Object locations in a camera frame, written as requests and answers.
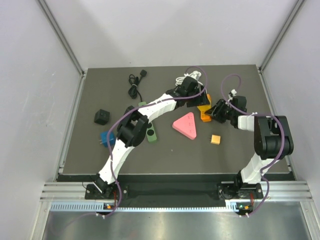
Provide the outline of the orange yellow cube socket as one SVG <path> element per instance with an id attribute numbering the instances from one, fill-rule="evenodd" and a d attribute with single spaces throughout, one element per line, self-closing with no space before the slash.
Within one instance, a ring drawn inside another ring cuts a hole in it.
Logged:
<path id="1" fill-rule="evenodd" d="M 210 115 L 205 114 L 205 112 L 209 110 L 209 109 L 204 109 L 204 110 L 200 110 L 200 119 L 204 122 L 211 122 L 212 121 L 212 117 Z"/>

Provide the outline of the yellow cube plug adapter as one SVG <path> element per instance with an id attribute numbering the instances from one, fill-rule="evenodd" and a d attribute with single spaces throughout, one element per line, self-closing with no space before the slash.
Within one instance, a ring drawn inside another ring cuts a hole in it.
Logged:
<path id="1" fill-rule="evenodd" d="M 207 99 L 208 99 L 208 104 L 197 106 L 197 108 L 200 110 L 200 112 L 206 112 L 206 111 L 208 111 L 209 109 L 212 108 L 211 96 L 208 93 L 206 94 L 206 96 L 207 96 Z"/>

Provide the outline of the pink triangular socket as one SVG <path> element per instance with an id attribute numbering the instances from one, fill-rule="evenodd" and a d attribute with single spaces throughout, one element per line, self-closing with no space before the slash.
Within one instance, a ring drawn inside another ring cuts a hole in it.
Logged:
<path id="1" fill-rule="evenodd" d="M 192 112 L 189 112 L 174 121 L 172 127 L 174 130 L 191 140 L 194 140 L 197 137 L 195 116 Z"/>

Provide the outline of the yellow plug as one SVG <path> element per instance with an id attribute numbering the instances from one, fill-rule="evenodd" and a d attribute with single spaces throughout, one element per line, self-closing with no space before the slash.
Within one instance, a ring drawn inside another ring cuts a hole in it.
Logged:
<path id="1" fill-rule="evenodd" d="M 210 137 L 210 143 L 211 144 L 214 144 L 214 145 L 220 145 L 221 143 L 221 136 L 220 135 L 215 135 L 215 134 L 212 134 Z"/>

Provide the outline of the green power strip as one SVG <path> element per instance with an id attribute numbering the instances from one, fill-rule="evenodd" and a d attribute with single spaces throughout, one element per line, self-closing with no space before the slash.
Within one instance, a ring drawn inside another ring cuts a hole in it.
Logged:
<path id="1" fill-rule="evenodd" d="M 146 129 L 146 137 L 149 143 L 157 142 L 158 138 L 153 123 L 150 121 Z"/>

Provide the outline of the blue cube plug adapter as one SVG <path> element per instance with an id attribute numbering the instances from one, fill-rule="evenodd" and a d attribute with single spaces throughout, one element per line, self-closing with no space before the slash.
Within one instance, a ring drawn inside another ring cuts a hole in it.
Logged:
<path id="1" fill-rule="evenodd" d="M 99 134 L 99 143 L 102 144 L 105 148 L 108 148 L 108 145 L 111 147 L 115 145 L 116 137 L 115 134 L 111 131 L 104 131 Z"/>

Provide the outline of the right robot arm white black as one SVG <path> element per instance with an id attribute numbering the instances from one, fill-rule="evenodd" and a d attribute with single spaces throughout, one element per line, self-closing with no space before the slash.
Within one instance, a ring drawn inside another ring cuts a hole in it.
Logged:
<path id="1" fill-rule="evenodd" d="M 291 155 L 294 150 L 287 118 L 248 114 L 244 96 L 220 99 L 205 114 L 221 124 L 229 121 L 236 129 L 253 132 L 254 155 L 247 166 L 235 175 L 233 183 L 218 184 L 219 197 L 224 200 L 263 198 L 263 176 L 272 165 Z"/>

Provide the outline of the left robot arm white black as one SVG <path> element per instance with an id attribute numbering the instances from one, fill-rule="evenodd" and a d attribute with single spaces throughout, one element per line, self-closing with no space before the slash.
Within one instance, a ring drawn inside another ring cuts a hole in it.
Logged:
<path id="1" fill-rule="evenodd" d="M 117 127 L 114 146 L 108 146 L 109 158 L 93 179 L 96 192 L 109 198 L 114 191 L 119 171 L 129 153 L 140 145 L 147 134 L 149 123 L 180 107 L 197 107 L 208 103 L 207 85 L 192 76 L 185 76 L 182 83 L 167 90 L 156 100 L 138 107 L 129 106 L 124 115 L 113 125 Z"/>

